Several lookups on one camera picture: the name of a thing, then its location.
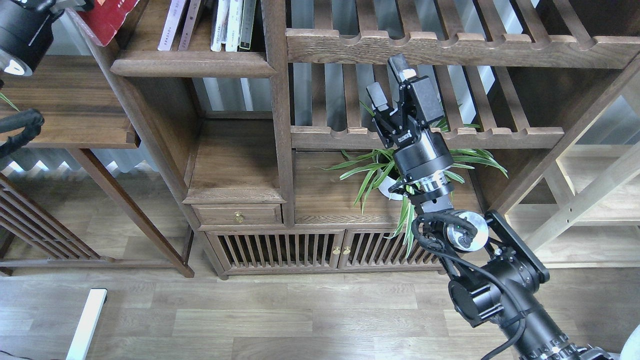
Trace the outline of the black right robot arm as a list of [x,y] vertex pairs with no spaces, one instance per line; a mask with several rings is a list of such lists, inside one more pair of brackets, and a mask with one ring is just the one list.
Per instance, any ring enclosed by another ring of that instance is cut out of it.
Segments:
[[498,325],[507,338],[485,359],[514,346],[522,360],[611,360],[599,347],[571,342],[534,297],[550,273],[498,212],[453,208],[449,194],[454,186],[445,170],[454,159],[442,135],[430,130],[444,116],[434,86],[428,76],[417,75],[403,54],[388,63],[398,82],[397,109],[388,106],[379,83],[366,91],[382,143],[397,146],[393,159],[400,180],[390,192],[413,204],[411,232],[443,265],[455,310],[474,328],[485,322]]

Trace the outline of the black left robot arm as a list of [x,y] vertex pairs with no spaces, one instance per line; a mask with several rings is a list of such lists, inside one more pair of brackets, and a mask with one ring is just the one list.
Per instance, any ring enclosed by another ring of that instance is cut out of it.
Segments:
[[[52,24],[66,9],[90,11],[93,0],[2,0],[0,2],[1,72],[30,76],[53,43]],[[0,148],[7,157],[41,134],[44,117],[34,108],[1,119],[1,132],[22,129]]]

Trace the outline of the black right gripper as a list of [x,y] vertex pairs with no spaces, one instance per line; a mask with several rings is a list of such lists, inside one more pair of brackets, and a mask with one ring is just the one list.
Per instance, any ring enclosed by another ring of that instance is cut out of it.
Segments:
[[402,175],[401,185],[411,185],[416,193],[451,193],[453,185],[444,189],[428,185],[428,177],[449,169],[453,157],[439,133],[430,125],[444,118],[444,110],[428,76],[417,77],[404,54],[388,58],[388,65],[398,83],[400,101],[391,110],[379,82],[366,87],[374,112],[374,124],[385,148],[396,146],[393,159]]

